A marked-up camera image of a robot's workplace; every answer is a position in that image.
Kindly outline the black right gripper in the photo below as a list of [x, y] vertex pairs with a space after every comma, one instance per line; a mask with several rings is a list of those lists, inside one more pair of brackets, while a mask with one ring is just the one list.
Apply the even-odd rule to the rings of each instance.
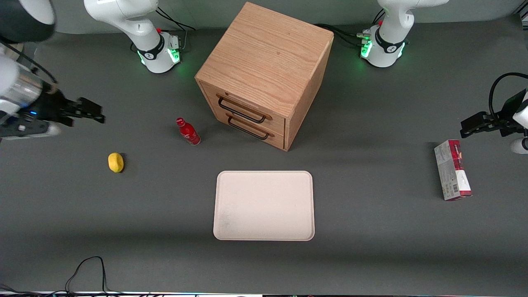
[[68, 100], [60, 90], [50, 94], [51, 85], [43, 85], [41, 94], [29, 105], [28, 111], [36, 113], [38, 120], [60, 123], [72, 127], [73, 118], [88, 118], [104, 124], [102, 107], [91, 100], [79, 97], [78, 102]]

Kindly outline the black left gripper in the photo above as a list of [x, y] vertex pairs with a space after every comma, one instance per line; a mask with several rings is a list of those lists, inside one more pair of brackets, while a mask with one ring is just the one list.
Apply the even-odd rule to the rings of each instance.
[[463, 120], [460, 123], [461, 138], [465, 139], [477, 133], [493, 132], [495, 126], [498, 127], [501, 137], [507, 137], [512, 134], [521, 134], [526, 137], [526, 128], [514, 120], [514, 114], [519, 111], [525, 96], [526, 90], [522, 90], [507, 99], [502, 109], [495, 113], [494, 116], [481, 111], [473, 115], [471, 119]]

